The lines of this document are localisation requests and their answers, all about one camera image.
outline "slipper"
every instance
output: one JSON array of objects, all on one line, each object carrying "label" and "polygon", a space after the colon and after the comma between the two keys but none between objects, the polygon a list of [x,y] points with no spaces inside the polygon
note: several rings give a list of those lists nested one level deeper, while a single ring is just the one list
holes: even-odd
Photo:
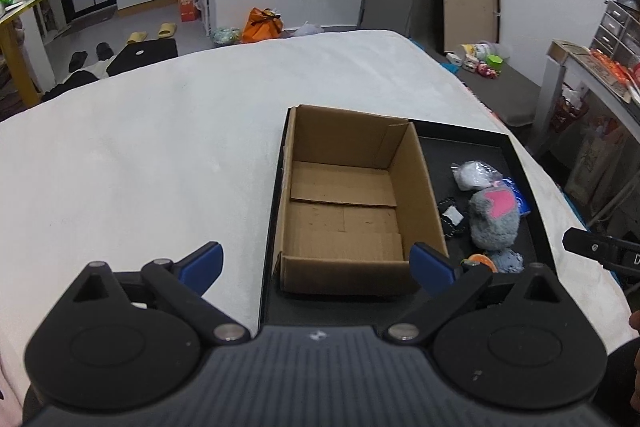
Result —
[{"label": "slipper", "polygon": [[165,22],[160,26],[160,30],[158,31],[159,39],[166,39],[168,37],[173,37],[176,29],[178,28],[175,23]]},{"label": "slipper", "polygon": [[129,39],[127,40],[127,44],[133,44],[134,42],[142,42],[146,39],[146,32],[133,32]]},{"label": "slipper", "polygon": [[113,50],[106,42],[101,42],[95,47],[95,54],[98,60],[109,60],[113,57]]},{"label": "slipper", "polygon": [[78,71],[82,68],[88,55],[89,54],[87,52],[74,52],[74,54],[71,55],[71,60],[69,62],[69,73],[73,73],[74,71]]}]

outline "white bed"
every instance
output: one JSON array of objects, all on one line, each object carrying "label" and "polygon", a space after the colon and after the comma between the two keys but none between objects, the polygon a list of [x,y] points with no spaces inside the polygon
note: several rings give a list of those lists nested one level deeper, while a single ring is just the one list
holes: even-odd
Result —
[{"label": "white bed", "polygon": [[[0,354],[19,396],[31,333],[95,259],[136,270],[219,241],[225,267],[205,297],[255,332],[282,126],[300,103],[508,133],[455,76],[387,31],[200,52],[10,118],[0,124]],[[636,335],[623,293],[597,263],[562,249],[580,222],[511,140],[560,280],[612,351]]]}]

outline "plastic bag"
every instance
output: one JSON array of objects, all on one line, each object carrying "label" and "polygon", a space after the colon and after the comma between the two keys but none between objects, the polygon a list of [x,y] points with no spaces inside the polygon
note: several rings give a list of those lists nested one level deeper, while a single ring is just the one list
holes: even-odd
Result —
[{"label": "plastic bag", "polygon": [[298,28],[292,35],[292,37],[304,37],[305,35],[316,35],[317,33],[323,33],[324,29],[317,24],[310,24],[305,22],[300,28]]},{"label": "plastic bag", "polygon": [[254,8],[249,13],[249,18],[242,32],[242,44],[277,38],[282,33],[282,26],[279,14],[269,9],[258,10]]},{"label": "plastic bag", "polygon": [[239,28],[228,28],[226,26],[222,26],[213,32],[211,40],[219,46],[228,46],[238,42],[241,34],[242,32]]},{"label": "plastic bag", "polygon": [[451,171],[460,190],[482,190],[492,187],[495,182],[502,179],[502,174],[491,165],[477,160],[465,162],[462,165],[453,163]]}]

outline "white label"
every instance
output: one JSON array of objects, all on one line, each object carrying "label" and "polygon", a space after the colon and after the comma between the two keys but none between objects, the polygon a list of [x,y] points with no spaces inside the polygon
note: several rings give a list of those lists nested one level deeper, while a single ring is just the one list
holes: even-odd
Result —
[{"label": "white label", "polygon": [[460,224],[460,221],[462,221],[463,219],[465,219],[465,216],[463,216],[462,214],[460,214],[460,212],[458,211],[458,209],[455,206],[450,206],[446,212],[442,213],[443,216],[449,217],[449,219],[451,220],[451,222],[453,223],[453,226],[456,227]]}]

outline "table leg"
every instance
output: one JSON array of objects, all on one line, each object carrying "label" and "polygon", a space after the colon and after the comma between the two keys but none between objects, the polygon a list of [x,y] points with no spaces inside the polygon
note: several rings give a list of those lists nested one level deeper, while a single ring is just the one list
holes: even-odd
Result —
[{"label": "table leg", "polygon": [[15,35],[14,25],[11,22],[0,25],[0,48],[4,60],[11,72],[14,86],[20,93],[20,98],[27,107],[33,107],[40,103],[40,97],[33,86],[31,75],[27,69],[20,46]]},{"label": "table leg", "polygon": [[536,115],[533,120],[531,136],[527,143],[530,155],[535,156],[546,139],[551,117],[556,110],[556,100],[562,92],[562,81],[566,68],[551,57],[546,58],[545,76],[540,87]]}]

